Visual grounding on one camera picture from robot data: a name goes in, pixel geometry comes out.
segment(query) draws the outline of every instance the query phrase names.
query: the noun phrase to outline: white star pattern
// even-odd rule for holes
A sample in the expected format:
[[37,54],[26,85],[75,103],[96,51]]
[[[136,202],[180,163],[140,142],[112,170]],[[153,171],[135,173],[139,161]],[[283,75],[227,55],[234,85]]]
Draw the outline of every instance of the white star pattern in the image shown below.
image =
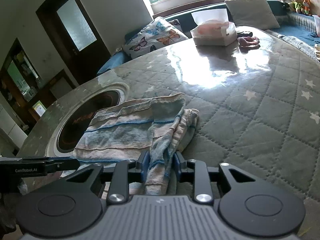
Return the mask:
[[150,91],[152,91],[152,90],[155,90],[155,87],[154,87],[154,86],[149,87],[149,88],[146,90],[146,92],[150,92]]
[[162,202],[164,202],[163,198],[159,198],[158,200],[156,200],[156,202],[158,202],[159,204],[161,204]]
[[247,100],[249,101],[251,98],[256,98],[256,92],[252,92],[247,90],[247,92],[244,95],[245,97],[247,97]]
[[310,92],[305,92],[305,91],[303,91],[303,90],[301,90],[301,92],[302,92],[302,97],[305,97],[307,100],[309,100],[309,98],[312,98],[313,96],[312,95],[310,95]]
[[310,112],[310,114],[311,114],[310,118],[315,120],[316,123],[319,124],[319,120],[320,120],[319,112],[315,112],[315,113]]
[[307,86],[310,86],[311,88],[316,87],[316,85],[313,83],[313,80],[307,80],[305,79]]

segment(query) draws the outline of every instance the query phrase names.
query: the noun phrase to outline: blue sofa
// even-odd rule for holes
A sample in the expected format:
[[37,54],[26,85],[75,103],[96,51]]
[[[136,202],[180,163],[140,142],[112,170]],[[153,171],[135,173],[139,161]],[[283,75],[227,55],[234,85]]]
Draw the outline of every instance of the blue sofa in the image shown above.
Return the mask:
[[[309,37],[312,32],[315,32],[314,27],[314,19],[311,16],[300,15],[297,13],[292,13],[283,8],[283,4],[279,0],[267,0],[270,8],[277,18],[281,28],[274,29],[275,33],[283,34],[285,36],[296,36],[299,39],[303,40],[307,44],[311,44],[314,42],[313,39],[318,39],[320,43],[320,38]],[[211,9],[220,9],[226,8],[228,12],[229,21],[233,21],[232,15],[227,8],[225,3],[218,3],[209,6],[203,6],[199,8],[195,8],[192,10],[187,10],[178,14],[174,14],[165,18],[167,21],[178,19],[182,28],[183,33],[185,33],[188,37],[190,37],[190,31],[197,27],[197,24],[194,22],[193,17],[191,15],[192,12],[203,11],[203,10],[211,10]],[[125,41],[128,41],[132,38],[136,33],[138,33],[141,28],[136,29],[132,32],[129,32],[125,35]],[[125,62],[130,61],[131,58],[127,56],[123,51],[120,51],[113,55],[98,71],[97,76],[102,73],[115,68]]]

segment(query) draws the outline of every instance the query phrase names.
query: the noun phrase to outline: frosted glass panel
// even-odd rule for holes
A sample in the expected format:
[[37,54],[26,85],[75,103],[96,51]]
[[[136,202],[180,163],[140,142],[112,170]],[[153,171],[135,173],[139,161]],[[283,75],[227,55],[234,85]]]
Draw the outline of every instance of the frosted glass panel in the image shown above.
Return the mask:
[[57,13],[78,50],[97,40],[75,0],[67,1]]

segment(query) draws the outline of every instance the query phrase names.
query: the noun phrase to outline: folded cloth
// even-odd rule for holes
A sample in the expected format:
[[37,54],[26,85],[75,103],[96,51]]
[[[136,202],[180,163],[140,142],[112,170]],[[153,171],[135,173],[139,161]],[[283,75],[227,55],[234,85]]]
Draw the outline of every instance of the folded cloth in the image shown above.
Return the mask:
[[151,155],[147,180],[136,193],[165,194],[173,154],[188,145],[199,111],[185,109],[184,94],[126,101],[96,113],[72,152],[86,163],[110,164]]

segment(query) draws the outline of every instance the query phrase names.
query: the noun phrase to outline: tissue box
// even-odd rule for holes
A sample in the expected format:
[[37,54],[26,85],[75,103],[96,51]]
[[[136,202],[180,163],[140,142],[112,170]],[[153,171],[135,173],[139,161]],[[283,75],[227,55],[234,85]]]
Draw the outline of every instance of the tissue box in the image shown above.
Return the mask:
[[233,22],[225,24],[206,23],[191,30],[196,45],[228,46],[237,39],[236,25]]

